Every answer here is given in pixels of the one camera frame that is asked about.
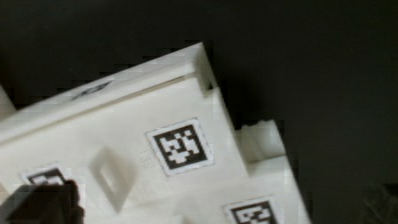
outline white cardboard box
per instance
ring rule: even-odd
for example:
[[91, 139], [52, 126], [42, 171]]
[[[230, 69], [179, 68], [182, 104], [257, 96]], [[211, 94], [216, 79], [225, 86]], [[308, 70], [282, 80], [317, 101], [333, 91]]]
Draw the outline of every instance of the white cardboard box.
[[310, 223], [276, 124], [235, 132], [203, 44], [3, 121], [6, 195], [65, 179], [86, 223]]

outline white surface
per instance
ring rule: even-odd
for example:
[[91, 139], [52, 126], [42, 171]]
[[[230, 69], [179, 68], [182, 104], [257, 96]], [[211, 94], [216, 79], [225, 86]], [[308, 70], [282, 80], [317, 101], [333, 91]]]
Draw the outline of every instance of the white surface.
[[[193, 119], [212, 162], [195, 164], [196, 169], [187, 164], [170, 175], [171, 157], [159, 156], [148, 133], [179, 130]], [[0, 123], [6, 194], [24, 184], [22, 173], [58, 163], [79, 183], [88, 224], [223, 224], [227, 205], [269, 196], [282, 223], [306, 224], [276, 124], [244, 128], [241, 147], [235, 135], [200, 44], [49, 99]], [[180, 146], [198, 151], [191, 144], [189, 137]], [[198, 153], [179, 153], [193, 162]], [[248, 163], [241, 154], [253, 158]]]

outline dark background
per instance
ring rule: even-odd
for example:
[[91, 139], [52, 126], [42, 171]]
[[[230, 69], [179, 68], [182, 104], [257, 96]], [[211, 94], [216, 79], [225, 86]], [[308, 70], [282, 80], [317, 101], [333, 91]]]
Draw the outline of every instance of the dark background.
[[207, 41], [237, 128], [280, 121], [314, 221], [360, 223], [367, 184], [398, 181], [397, 9], [367, 0], [4, 0], [13, 102]]

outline dark object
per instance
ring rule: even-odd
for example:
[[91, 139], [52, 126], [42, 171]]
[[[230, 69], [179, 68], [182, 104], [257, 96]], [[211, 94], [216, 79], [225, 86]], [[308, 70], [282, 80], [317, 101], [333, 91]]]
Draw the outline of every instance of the dark object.
[[398, 224], [398, 184], [370, 185], [363, 202], [363, 224]]
[[83, 224], [79, 188], [65, 185], [26, 185], [0, 207], [0, 224]]

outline black and white square marker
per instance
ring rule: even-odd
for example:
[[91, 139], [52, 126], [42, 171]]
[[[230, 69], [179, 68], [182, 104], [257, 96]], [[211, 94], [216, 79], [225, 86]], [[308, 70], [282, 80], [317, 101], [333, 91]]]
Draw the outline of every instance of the black and white square marker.
[[24, 173], [22, 178], [33, 185], [63, 185], [67, 177], [60, 166], [40, 168], [38, 171]]
[[259, 198], [227, 206], [232, 224], [280, 224], [273, 198]]
[[148, 138], [168, 175], [214, 164], [214, 155], [198, 119], [152, 131]]

